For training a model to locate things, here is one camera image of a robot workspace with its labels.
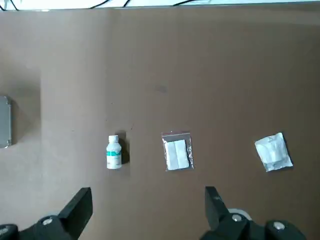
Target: white paper packet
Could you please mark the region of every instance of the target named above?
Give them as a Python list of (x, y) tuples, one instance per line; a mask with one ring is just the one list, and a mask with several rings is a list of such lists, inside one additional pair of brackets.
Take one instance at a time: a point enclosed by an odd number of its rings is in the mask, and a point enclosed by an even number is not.
[(254, 145), (267, 172), (293, 166), (281, 132), (266, 136)]

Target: plastic bag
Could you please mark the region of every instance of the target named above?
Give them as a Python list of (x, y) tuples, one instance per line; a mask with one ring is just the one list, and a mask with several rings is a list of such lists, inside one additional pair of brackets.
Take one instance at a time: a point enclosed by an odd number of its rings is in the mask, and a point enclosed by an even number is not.
[(162, 133), (166, 171), (194, 169), (191, 135), (188, 131)]

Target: bottle cap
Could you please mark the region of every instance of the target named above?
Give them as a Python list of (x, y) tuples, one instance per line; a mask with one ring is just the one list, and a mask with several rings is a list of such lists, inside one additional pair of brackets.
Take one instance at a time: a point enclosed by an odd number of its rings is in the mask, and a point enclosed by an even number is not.
[(118, 135), (110, 135), (109, 136), (109, 143), (117, 143), (119, 141)]

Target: brown tabletop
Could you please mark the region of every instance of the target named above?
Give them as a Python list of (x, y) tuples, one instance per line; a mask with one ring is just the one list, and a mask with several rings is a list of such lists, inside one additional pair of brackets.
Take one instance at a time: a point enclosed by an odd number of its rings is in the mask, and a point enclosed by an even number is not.
[[(263, 224), (320, 234), (319, 5), (0, 12), (0, 93), (16, 144), (0, 150), (0, 223), (58, 213), (84, 186), (81, 239), (198, 239), (205, 186)], [(161, 132), (189, 130), (194, 170), (165, 172)], [(108, 135), (130, 163), (107, 170)], [(283, 132), (292, 169), (254, 141)]]

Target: white plastic bottle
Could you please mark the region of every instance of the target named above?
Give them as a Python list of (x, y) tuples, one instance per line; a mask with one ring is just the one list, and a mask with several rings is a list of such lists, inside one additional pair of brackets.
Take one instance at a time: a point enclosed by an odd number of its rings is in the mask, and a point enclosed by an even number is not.
[(119, 169), (122, 166), (121, 145), (118, 135), (109, 136), (109, 144), (106, 147), (106, 167), (108, 169)]

